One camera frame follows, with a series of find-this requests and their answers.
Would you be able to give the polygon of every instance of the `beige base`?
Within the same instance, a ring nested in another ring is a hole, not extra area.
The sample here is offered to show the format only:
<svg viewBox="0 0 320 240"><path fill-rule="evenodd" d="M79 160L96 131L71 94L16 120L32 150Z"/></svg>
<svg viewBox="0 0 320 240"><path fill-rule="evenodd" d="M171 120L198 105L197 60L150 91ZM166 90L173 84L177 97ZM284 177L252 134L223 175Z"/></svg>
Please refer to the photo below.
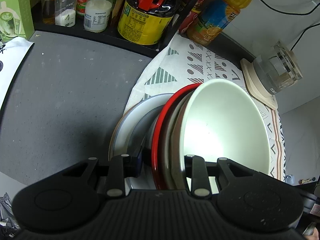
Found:
<svg viewBox="0 0 320 240"><path fill-rule="evenodd" d="M250 95L264 103L266 106L269 106L271 109L278 109L276 97L270 95L268 91L264 88L256 72L254 71L253 64L244 58L240 61L240 63L245 83L247 85L248 92L250 93Z"/></svg>

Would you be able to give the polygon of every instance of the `white powder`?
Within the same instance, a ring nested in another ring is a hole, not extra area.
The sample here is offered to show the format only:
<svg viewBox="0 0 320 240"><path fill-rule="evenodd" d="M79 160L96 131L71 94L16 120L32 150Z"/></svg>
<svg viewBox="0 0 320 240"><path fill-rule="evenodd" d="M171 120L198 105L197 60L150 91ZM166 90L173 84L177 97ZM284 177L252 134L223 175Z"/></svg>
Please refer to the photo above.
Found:
<svg viewBox="0 0 320 240"><path fill-rule="evenodd" d="M67 9L55 18L56 25L72 27L76 23L76 11Z"/></svg>

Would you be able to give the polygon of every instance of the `barcode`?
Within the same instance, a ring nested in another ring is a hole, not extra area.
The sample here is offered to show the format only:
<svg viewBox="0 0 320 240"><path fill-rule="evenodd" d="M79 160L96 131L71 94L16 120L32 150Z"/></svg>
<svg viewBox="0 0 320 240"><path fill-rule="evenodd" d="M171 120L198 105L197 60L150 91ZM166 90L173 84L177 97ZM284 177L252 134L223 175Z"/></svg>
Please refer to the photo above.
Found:
<svg viewBox="0 0 320 240"><path fill-rule="evenodd" d="M87 26L88 28L91 27L91 22L92 22L92 20L89 20L89 19L87 19L87 18L84 18L84 25Z"/></svg>

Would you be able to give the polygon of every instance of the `soy sauce jug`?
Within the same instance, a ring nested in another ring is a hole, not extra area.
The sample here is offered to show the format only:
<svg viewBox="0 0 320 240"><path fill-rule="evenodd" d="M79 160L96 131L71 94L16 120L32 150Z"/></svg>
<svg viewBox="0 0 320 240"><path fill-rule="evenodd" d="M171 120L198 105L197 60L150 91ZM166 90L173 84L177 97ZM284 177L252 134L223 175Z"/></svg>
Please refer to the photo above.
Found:
<svg viewBox="0 0 320 240"><path fill-rule="evenodd" d="M126 0L118 24L125 39L140 45L159 41L181 0Z"/></svg>

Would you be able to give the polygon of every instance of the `salt shaker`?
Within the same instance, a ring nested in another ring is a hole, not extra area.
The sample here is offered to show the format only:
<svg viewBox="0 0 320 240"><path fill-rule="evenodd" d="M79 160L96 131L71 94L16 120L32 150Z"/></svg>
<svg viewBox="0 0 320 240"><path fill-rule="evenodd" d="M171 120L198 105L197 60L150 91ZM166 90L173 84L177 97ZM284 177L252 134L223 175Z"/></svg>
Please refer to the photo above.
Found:
<svg viewBox="0 0 320 240"><path fill-rule="evenodd" d="M55 24L72 27L76 23L76 0L56 0Z"/></svg>

